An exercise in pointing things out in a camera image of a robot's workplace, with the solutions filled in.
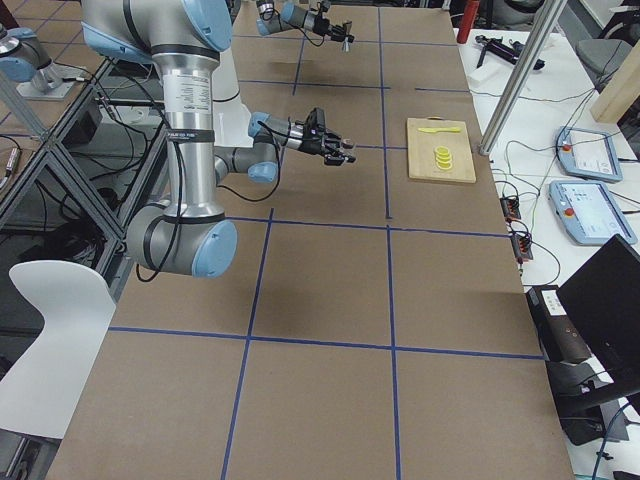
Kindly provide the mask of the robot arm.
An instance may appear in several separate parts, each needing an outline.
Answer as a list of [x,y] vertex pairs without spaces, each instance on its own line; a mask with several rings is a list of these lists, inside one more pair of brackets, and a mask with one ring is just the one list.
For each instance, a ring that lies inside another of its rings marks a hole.
[[324,112],[304,121],[250,112],[231,50],[236,1],[85,1],[82,27],[97,53],[153,66],[161,82],[171,192],[131,221],[130,255],[153,272],[217,277],[230,266],[237,231],[216,191],[241,173],[279,178],[280,152],[294,149],[339,166],[352,144],[328,128]]
[[258,32],[262,36],[281,33],[288,30],[310,32],[321,38],[341,42],[349,47],[355,37],[351,34],[351,21],[332,24],[324,16],[331,7],[330,1],[318,1],[315,8],[304,9],[292,1],[286,1],[278,9],[274,1],[257,1],[259,18],[256,20]]

